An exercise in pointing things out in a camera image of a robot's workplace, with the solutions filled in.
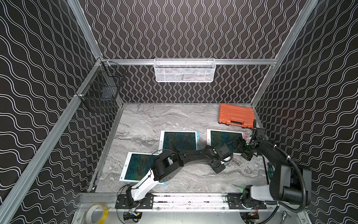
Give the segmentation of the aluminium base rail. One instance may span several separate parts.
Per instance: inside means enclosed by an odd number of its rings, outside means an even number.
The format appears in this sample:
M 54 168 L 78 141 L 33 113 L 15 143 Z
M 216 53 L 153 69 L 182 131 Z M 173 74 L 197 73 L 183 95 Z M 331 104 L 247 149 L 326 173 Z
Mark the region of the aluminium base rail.
M 148 193 L 146 196 L 130 205 L 129 197 L 125 194 L 117 196 L 115 208 L 120 210 L 265 210 L 267 206 L 260 202 L 258 205 L 248 205 L 242 202 L 241 193 Z

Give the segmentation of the green handled screwdriver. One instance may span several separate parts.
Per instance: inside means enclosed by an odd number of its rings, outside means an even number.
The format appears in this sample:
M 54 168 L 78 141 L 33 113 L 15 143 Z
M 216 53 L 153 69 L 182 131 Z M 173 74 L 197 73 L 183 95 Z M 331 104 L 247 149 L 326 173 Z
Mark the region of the green handled screwdriver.
M 268 163 L 267 171 L 268 171 L 268 178 L 269 178 L 269 180 L 271 180 L 272 177 L 273 177 L 273 174 L 274 174 L 274 168 L 273 168 L 273 165 L 271 163 Z

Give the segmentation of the blue tablet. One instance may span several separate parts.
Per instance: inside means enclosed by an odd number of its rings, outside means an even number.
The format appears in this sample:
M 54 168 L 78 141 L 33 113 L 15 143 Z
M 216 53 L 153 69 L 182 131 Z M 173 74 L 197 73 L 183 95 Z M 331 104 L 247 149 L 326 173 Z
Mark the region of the blue tablet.
M 157 155 L 158 154 L 129 152 L 119 180 L 121 182 L 139 183 L 148 173 Z
M 199 150 L 200 138 L 198 131 L 161 131 L 158 153 L 165 150 L 195 151 Z

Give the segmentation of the yellow tape roll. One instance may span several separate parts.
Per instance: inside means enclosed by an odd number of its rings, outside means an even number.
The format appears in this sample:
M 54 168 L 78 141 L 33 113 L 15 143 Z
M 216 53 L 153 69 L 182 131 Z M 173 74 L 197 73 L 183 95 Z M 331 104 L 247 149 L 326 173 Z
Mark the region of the yellow tape roll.
M 85 214 L 86 224 L 104 224 L 109 215 L 109 208 L 103 204 L 92 205 Z

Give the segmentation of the orange plastic tool case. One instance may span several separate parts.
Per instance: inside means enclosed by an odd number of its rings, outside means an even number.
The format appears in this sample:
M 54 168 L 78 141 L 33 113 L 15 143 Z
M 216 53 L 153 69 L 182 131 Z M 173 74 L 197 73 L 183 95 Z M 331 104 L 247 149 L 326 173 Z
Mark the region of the orange plastic tool case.
M 254 129 L 256 128 L 254 109 L 237 105 L 221 104 L 218 123 Z

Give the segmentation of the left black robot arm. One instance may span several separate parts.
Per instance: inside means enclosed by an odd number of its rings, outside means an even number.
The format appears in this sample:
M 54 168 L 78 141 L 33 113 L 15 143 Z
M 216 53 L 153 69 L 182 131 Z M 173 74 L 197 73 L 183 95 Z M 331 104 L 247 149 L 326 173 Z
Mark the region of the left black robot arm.
M 164 150 L 154 158 L 151 167 L 139 183 L 126 190 L 129 204 L 144 199 L 152 188 L 172 180 L 185 166 L 204 164 L 218 174 L 226 168 L 225 163 L 231 161 L 233 156 L 227 145 L 219 148 L 206 145 L 203 149 L 195 151 Z

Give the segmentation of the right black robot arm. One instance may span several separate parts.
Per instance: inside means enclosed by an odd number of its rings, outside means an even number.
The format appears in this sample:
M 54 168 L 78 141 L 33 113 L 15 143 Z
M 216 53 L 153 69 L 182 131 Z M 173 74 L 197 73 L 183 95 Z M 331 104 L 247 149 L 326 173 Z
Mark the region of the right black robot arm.
M 263 202 L 277 202 L 291 212 L 301 213 L 310 204 L 309 168 L 297 165 L 291 156 L 269 140 L 258 139 L 247 143 L 244 139 L 238 138 L 234 145 L 247 161 L 257 152 L 266 157 L 274 168 L 268 185 L 246 186 L 241 198 L 244 207 L 252 208 Z

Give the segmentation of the pink writing tablet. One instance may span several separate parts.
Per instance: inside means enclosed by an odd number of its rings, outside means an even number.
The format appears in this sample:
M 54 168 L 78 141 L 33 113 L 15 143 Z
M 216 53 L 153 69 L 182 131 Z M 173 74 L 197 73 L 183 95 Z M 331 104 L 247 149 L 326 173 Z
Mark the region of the pink writing tablet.
M 246 134 L 243 132 L 222 131 L 215 129 L 207 130 L 207 145 L 213 147 L 222 147 L 227 145 L 233 153 L 240 153 L 240 149 L 235 143 L 238 138 L 243 139 L 244 142 L 247 140 Z

